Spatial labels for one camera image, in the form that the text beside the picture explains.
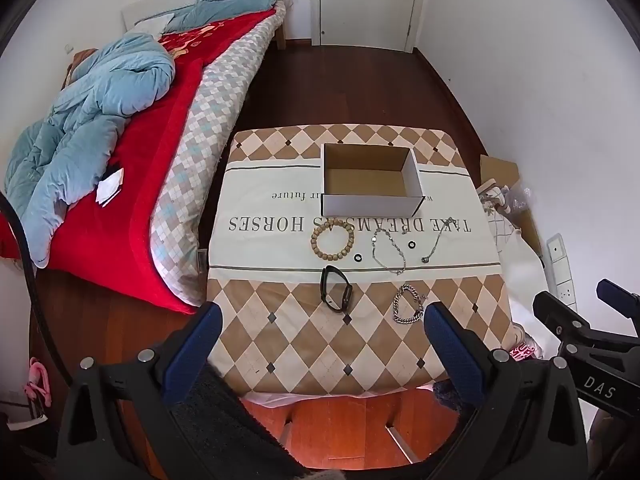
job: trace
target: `open cardboard box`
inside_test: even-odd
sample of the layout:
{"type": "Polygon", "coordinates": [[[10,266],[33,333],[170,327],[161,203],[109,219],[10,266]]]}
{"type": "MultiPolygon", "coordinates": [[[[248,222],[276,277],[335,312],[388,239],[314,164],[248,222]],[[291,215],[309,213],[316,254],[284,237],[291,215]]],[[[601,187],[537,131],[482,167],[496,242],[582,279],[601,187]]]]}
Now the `open cardboard box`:
{"type": "Polygon", "coordinates": [[[322,216],[408,218],[424,201],[409,148],[323,144],[320,157],[322,216]]]}
{"type": "MultiPolygon", "coordinates": [[[[508,160],[495,158],[493,156],[480,155],[480,179],[484,184],[487,180],[495,179],[498,186],[508,186],[509,188],[520,180],[518,165],[508,160]]],[[[540,237],[533,222],[531,211],[526,209],[520,213],[510,216],[511,222],[522,232],[522,239],[531,247],[538,256],[542,254],[540,237]]]]}

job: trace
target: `blue comforter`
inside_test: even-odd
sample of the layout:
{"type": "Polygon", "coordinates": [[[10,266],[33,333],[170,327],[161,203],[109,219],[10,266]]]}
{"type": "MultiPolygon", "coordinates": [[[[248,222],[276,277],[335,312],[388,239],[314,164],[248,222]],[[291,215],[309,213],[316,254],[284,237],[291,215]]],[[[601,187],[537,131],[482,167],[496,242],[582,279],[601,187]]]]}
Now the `blue comforter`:
{"type": "Polygon", "coordinates": [[[151,35],[125,34],[85,59],[49,115],[21,134],[4,189],[37,266],[49,261],[67,205],[95,189],[127,119],[166,94],[174,75],[174,60],[151,35]]]}

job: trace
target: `white box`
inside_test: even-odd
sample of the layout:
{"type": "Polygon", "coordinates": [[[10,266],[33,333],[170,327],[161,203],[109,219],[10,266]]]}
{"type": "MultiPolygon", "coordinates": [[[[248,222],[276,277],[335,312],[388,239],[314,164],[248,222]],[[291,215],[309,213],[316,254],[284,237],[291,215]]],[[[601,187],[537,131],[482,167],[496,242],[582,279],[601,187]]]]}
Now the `white box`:
{"type": "Polygon", "coordinates": [[[409,218],[424,201],[413,150],[374,144],[323,144],[324,217],[409,218]]]}

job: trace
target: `table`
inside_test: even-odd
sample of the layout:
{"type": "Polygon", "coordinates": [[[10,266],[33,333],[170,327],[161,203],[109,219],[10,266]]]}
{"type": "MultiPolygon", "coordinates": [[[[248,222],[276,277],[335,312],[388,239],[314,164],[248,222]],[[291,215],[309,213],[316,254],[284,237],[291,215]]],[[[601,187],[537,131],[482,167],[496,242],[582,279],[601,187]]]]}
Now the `table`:
{"type": "MultiPolygon", "coordinates": [[[[510,349],[516,341],[494,239],[445,132],[370,124],[239,132],[218,204],[207,299],[222,309],[223,332],[209,361],[239,395],[257,402],[274,395],[294,400],[372,396],[445,377],[422,323],[402,325],[392,319],[393,296],[405,282],[427,297],[426,304],[444,303],[488,348],[510,349]],[[324,142],[412,148],[427,194],[414,218],[349,219],[355,225],[354,247],[332,262],[353,285],[347,315],[321,304],[319,278],[327,262],[313,254],[309,243],[315,226],[324,221],[319,213],[324,142]],[[430,262],[422,263],[450,216],[456,222],[443,231],[430,262]],[[399,276],[371,257],[376,226],[388,229],[404,252],[407,267],[399,276]],[[410,240],[417,246],[413,250],[410,240]]],[[[344,246],[341,230],[335,231],[326,232],[326,243],[344,246]]],[[[399,255],[383,238],[376,256],[399,269],[399,255]]],[[[413,311],[401,300],[401,316],[413,311]]]]}

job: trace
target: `silver screw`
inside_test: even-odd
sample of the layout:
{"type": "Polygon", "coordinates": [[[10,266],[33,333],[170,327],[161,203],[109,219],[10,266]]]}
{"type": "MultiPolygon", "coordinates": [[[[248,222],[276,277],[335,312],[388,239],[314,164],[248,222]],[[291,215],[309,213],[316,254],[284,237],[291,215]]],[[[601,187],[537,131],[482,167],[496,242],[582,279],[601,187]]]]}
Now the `silver screw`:
{"type": "Polygon", "coordinates": [[[556,368],[566,368],[566,361],[563,357],[554,357],[553,364],[556,366],[556,368]]]}
{"type": "Polygon", "coordinates": [[[82,359],[82,361],[80,361],[80,367],[82,368],[82,370],[88,370],[93,365],[94,365],[93,357],[85,357],[84,359],[82,359]]]}
{"type": "Polygon", "coordinates": [[[145,348],[138,353],[138,361],[148,363],[155,357],[156,353],[151,348],[145,348]]]}
{"type": "Polygon", "coordinates": [[[509,353],[501,348],[494,350],[494,359],[499,363],[505,363],[509,360],[509,353]]]}

